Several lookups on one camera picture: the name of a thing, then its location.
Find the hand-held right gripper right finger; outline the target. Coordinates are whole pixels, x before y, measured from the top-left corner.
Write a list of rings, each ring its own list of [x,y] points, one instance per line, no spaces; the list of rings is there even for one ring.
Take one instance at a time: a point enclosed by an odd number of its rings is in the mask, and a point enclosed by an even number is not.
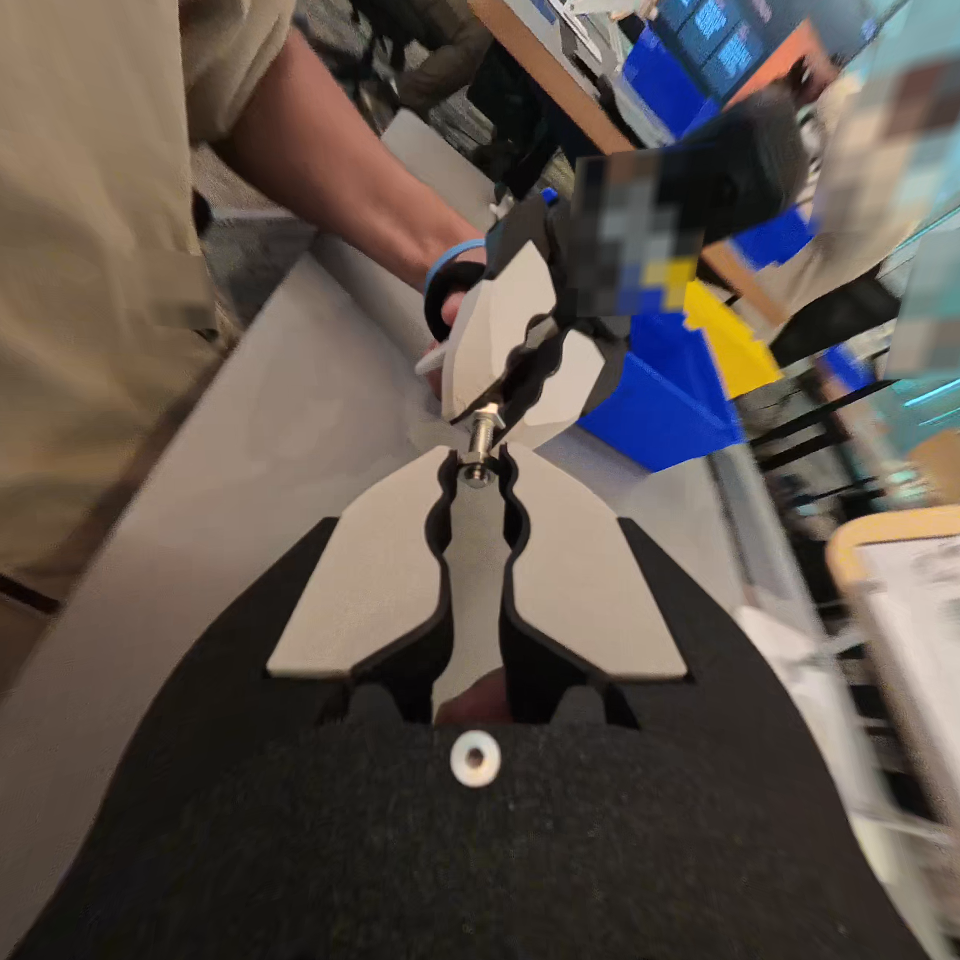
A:
[[[554,713],[592,690],[627,713],[624,686],[677,683],[689,666],[625,523],[578,479],[526,447],[499,451],[503,537],[510,548],[499,649],[513,713]]]

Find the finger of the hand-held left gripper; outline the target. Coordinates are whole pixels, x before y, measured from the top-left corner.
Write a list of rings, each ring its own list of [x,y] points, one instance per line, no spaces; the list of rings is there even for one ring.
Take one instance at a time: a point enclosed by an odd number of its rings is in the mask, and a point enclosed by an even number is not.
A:
[[[562,365],[562,337],[526,343],[530,324],[549,319],[555,306],[546,259],[533,241],[465,294],[441,368],[440,414],[447,423],[494,405],[503,428],[562,427],[562,402],[547,388]]]
[[[506,381],[501,441],[534,450],[562,434],[581,417],[605,364],[580,331],[546,340]]]

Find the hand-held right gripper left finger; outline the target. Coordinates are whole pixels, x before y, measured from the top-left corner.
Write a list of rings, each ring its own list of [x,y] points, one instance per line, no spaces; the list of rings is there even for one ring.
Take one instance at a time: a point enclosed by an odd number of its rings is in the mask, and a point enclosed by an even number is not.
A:
[[[336,518],[266,664],[272,678],[387,690],[402,715],[433,714],[454,624],[451,505],[459,458],[435,447]]]

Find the blue divided storage bin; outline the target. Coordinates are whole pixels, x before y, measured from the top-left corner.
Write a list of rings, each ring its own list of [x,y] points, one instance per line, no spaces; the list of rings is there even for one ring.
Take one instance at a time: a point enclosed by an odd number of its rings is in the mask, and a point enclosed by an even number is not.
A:
[[[746,441],[710,344],[683,314],[631,319],[618,384],[578,426],[649,473]]]

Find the silver bolt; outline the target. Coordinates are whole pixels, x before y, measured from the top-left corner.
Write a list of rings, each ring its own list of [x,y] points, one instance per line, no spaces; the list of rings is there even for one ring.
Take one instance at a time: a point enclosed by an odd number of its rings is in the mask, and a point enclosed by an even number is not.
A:
[[[469,444],[460,461],[462,483],[472,489],[484,489],[490,483],[489,461],[495,427],[485,418],[478,418],[471,428]]]

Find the person's left forearm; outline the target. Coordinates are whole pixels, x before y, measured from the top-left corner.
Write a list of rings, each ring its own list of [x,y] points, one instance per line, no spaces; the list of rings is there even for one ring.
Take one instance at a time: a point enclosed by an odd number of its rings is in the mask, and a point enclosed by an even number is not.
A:
[[[441,255],[480,238],[384,146],[297,29],[214,151],[270,201],[418,291]]]

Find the person's right hand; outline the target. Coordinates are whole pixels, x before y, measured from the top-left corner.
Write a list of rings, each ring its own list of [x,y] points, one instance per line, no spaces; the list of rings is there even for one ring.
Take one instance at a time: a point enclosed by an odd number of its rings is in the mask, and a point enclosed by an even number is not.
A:
[[[436,726],[470,729],[513,722],[503,668],[491,670],[461,694],[444,702],[434,719]]]

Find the blue wristband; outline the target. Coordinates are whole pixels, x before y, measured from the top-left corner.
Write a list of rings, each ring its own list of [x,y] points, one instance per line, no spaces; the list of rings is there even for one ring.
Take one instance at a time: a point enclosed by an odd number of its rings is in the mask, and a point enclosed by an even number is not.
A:
[[[438,274],[444,268],[454,264],[463,258],[467,254],[472,254],[473,252],[485,251],[486,250],[486,236],[477,236],[460,243],[457,243],[453,246],[447,248],[439,257],[437,257],[434,262],[431,264],[429,269],[426,271],[425,279],[422,287],[422,294],[424,300],[426,300],[427,295],[430,291],[430,288],[437,278]]]

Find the small blue storage bin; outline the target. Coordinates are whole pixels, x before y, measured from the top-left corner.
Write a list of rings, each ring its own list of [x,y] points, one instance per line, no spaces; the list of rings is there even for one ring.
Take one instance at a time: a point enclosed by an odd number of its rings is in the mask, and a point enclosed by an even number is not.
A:
[[[626,84],[673,140],[681,139],[721,113],[681,62],[650,28],[642,30],[621,68]]]

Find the computer monitor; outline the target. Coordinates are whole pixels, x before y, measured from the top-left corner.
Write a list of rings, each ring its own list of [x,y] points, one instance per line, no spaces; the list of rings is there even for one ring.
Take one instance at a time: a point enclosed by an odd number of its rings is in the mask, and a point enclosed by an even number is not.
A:
[[[778,45],[774,11],[763,1],[664,1],[654,29],[695,81],[728,101]]]

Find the yellow storage bin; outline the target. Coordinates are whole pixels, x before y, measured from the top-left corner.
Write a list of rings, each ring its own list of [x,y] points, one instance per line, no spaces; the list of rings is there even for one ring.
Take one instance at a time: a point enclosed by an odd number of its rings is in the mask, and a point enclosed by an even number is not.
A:
[[[700,280],[690,281],[683,300],[685,326],[702,333],[726,398],[734,401],[783,379],[768,346]]]

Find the black office chair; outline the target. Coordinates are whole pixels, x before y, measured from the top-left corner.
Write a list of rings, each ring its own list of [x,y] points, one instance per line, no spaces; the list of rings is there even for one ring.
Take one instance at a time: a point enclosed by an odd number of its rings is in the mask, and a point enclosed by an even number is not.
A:
[[[799,309],[777,332],[770,352],[781,368],[894,321],[902,298],[879,279],[879,267]]]

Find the brown wooden desk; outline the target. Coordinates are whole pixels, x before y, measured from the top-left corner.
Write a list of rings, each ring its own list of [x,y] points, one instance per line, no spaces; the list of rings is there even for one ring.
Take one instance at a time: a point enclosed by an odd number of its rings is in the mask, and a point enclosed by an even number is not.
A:
[[[528,2],[470,1],[469,6],[493,37],[603,154],[632,150],[629,138],[605,113],[593,88],[567,64],[558,27],[536,25],[537,11]],[[787,322],[786,308],[766,292],[757,274],[730,242],[705,246],[701,258],[743,301],[752,305],[768,329],[777,330]]]

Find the instruction sheet on stand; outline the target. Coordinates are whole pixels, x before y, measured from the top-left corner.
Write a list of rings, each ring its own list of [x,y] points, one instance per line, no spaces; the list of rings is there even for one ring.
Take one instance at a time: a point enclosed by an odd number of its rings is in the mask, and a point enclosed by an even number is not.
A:
[[[857,623],[858,630],[862,635],[862,642],[874,671],[876,684],[886,707],[892,715],[894,726],[906,749],[917,778],[918,774],[913,764],[913,756],[902,737],[902,731],[898,724],[897,716],[892,710],[889,695],[886,694],[881,687],[878,666],[873,656],[872,635],[869,630],[870,622],[864,609],[860,590],[866,581],[867,574],[861,560],[857,556],[857,550],[861,546],[872,544],[954,535],[959,538],[959,508],[956,505],[941,506],[883,512],[859,518],[846,523],[838,529],[826,547],[825,556],[828,569],[839,594],[841,594],[845,600],[848,609]],[[946,835],[949,837],[950,845],[954,850],[958,850],[958,837],[954,837],[949,828],[938,818],[936,809],[931,805],[930,795],[927,789],[919,778],[918,781],[928,799],[935,818],[942,825]]]

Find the white instruction board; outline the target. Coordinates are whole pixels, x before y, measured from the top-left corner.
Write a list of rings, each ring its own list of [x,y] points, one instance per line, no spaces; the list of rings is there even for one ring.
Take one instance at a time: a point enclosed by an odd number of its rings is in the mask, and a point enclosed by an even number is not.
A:
[[[959,537],[867,544],[856,556],[880,686],[931,806],[958,837]]]

